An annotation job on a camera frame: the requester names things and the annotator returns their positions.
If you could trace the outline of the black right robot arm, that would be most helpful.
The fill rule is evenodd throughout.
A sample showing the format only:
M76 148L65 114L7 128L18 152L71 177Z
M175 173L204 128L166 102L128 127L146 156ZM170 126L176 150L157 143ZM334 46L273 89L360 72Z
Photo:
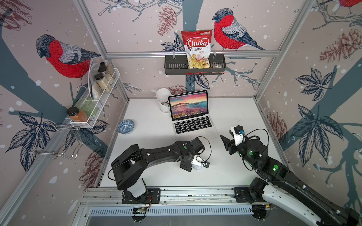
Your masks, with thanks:
M237 153L257 173L248 188L234 189L238 202L275 204L309 226L358 226L360 214L334 204L300 180L287 166L268 156L260 139L236 145L220 136L229 154Z

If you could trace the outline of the silver laptop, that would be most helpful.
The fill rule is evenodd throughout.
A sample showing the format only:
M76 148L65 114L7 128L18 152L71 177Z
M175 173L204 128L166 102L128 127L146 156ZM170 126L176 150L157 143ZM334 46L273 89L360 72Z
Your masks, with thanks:
M208 91L200 90L168 97L171 120L176 135L211 130Z

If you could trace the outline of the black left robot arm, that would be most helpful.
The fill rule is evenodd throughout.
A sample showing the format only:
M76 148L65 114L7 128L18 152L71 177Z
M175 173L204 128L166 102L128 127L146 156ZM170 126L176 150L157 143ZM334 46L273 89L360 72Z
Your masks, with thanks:
M112 163L110 172L117 189L123 191L135 185L142 173L149 167L167 162L179 162L186 171L191 170L194 156L205 150L199 138L191 141L176 141L173 144L153 149L140 148L138 144L131 145Z

